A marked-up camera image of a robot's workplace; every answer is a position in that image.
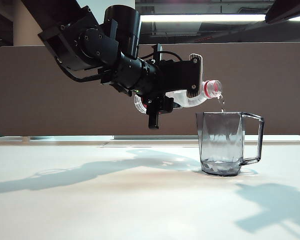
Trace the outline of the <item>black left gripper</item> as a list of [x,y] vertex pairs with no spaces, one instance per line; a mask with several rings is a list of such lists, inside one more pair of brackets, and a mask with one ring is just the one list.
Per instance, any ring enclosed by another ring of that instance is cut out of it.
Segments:
[[148,115],[148,128],[159,128],[159,115],[168,114],[173,109],[181,109],[182,106],[174,102],[173,97],[166,93],[188,90],[190,83],[185,79],[190,72],[190,61],[182,60],[180,56],[171,51],[164,51],[161,44],[152,46],[151,56],[155,63],[154,80],[151,90],[144,94],[144,104]]

